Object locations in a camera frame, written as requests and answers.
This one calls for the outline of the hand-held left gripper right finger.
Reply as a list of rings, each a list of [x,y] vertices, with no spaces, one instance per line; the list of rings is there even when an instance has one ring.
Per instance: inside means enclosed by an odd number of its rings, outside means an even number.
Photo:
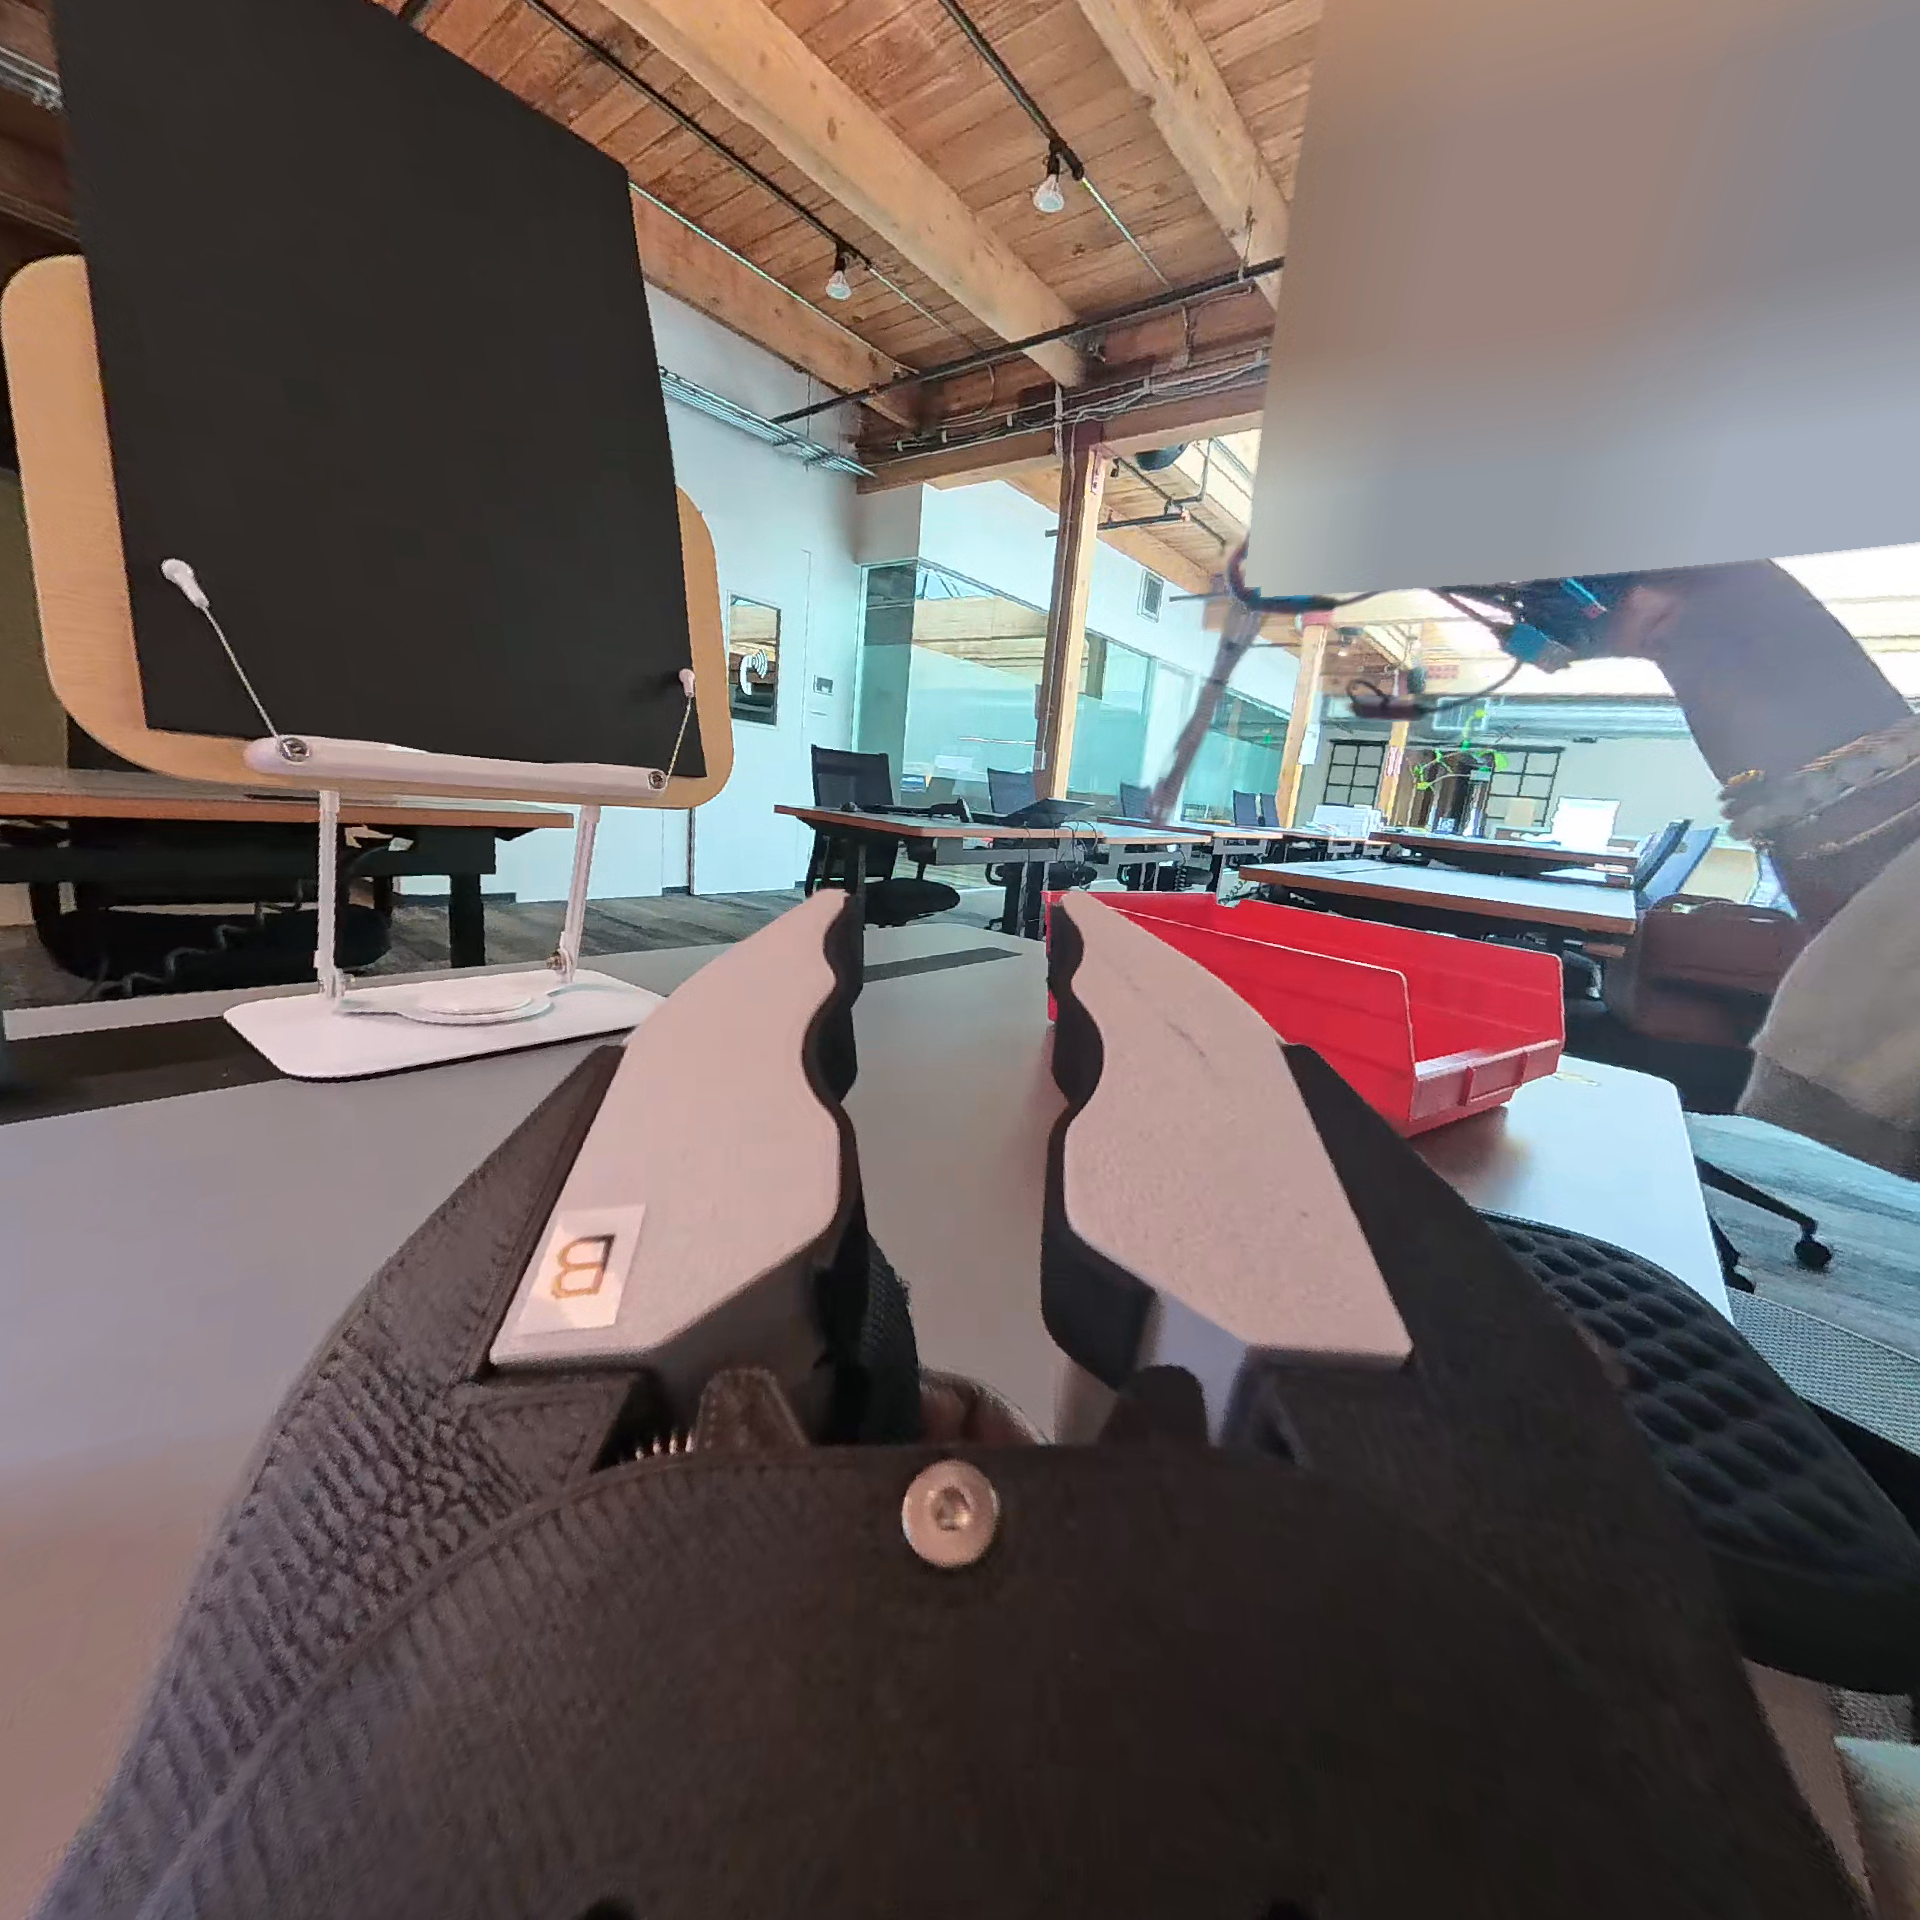
[[[1274,1370],[1413,1357],[1279,1033],[1101,896],[1050,915],[1042,1322],[1108,1394],[1151,1370],[1237,1426]]]

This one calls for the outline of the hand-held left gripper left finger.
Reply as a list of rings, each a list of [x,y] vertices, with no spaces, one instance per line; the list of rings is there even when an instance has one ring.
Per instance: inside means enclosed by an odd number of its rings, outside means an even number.
[[[502,1374],[827,1366],[852,1223],[862,907],[820,891],[689,976],[628,1035],[490,1361]]]

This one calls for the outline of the person's right forearm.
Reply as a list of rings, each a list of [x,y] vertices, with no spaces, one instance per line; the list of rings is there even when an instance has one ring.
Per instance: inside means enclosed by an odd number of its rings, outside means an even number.
[[[1807,936],[1754,1040],[1739,1114],[1915,1179],[1918,719],[1775,562],[1629,582],[1602,622],[1653,661]]]

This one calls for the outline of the red plastic bin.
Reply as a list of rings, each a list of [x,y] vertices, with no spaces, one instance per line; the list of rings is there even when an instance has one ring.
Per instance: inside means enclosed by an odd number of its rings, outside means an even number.
[[[1175,895],[1051,895],[1118,911],[1315,1050],[1402,1137],[1493,1114],[1556,1074],[1563,976],[1548,951],[1305,907]]]

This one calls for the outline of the white board stand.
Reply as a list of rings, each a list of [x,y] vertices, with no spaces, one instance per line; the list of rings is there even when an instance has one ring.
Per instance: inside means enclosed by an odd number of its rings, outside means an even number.
[[[159,562],[159,577],[202,614],[257,710],[262,736],[247,743],[247,769],[261,777],[299,777],[317,794],[317,987],[309,998],[257,1000],[227,1013],[228,1027],[270,1066],[299,1081],[354,1081],[547,1046],[622,1040],[659,1008],[661,995],[583,968],[591,853],[603,806],[637,806],[665,797],[681,770],[692,717],[708,704],[711,674],[700,674],[692,666],[679,672],[683,710],[662,769],[435,755],[395,743],[298,735],[270,720],[198,575],[185,560],[170,558]],[[437,799],[497,789],[507,800],[535,800],[555,789],[563,803],[575,808],[575,824],[554,955],[539,970],[354,987],[338,959],[335,919],[343,880],[343,797],[357,785],[397,785],[409,794]]]

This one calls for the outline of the green plant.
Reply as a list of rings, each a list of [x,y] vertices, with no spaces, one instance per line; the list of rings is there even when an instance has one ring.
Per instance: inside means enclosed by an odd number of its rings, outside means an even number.
[[[1505,758],[1490,747],[1438,747],[1418,759],[1409,769],[1409,827],[1483,838],[1502,769]]]

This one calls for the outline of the brown office chair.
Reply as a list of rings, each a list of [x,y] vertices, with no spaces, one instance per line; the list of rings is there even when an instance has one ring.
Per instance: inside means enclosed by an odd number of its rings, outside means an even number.
[[[1605,1007],[1646,1040],[1749,1050],[1805,941],[1778,907],[1673,896],[1606,968]]]

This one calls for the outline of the black honeycomb cushion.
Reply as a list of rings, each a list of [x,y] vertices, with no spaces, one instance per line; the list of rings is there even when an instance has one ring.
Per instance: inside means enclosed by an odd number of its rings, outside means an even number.
[[[1836,1690],[1913,1695],[1915,1527],[1812,1406],[1658,1264],[1481,1219],[1605,1361],[1711,1560],[1745,1658]]]

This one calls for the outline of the black board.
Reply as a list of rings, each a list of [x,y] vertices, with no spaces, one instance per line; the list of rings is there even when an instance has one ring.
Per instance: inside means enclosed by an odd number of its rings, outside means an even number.
[[[633,198],[354,2],[54,5],[139,717],[711,770]]]

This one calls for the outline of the rounded wooden panel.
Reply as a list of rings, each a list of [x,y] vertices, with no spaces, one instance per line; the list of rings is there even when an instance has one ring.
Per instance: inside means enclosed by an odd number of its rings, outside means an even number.
[[[443,758],[310,735],[235,741],[148,728],[82,256],[38,258],[6,285],[5,352],[45,672],[67,717],[122,759],[157,777],[262,792],[277,800],[334,792],[374,806],[697,810],[726,789],[735,761],[729,639],[713,539],[689,493],[679,493],[679,547],[691,650],[683,672],[692,695],[689,728],[700,735],[705,759],[697,776],[679,761],[667,770],[633,770]]]

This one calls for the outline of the wall sign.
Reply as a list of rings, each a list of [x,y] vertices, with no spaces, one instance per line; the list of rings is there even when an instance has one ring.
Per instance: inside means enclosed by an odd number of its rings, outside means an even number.
[[[781,624],[772,603],[748,595],[726,601],[729,710],[739,726],[778,728]]]

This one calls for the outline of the wooden post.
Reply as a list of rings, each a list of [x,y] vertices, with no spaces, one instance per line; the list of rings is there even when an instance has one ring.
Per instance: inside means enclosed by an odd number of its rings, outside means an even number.
[[[1047,601],[1047,633],[1037,689],[1036,783],[1042,800],[1066,800],[1073,736],[1086,672],[1089,595],[1097,529],[1114,456],[1095,423],[1069,432]]]

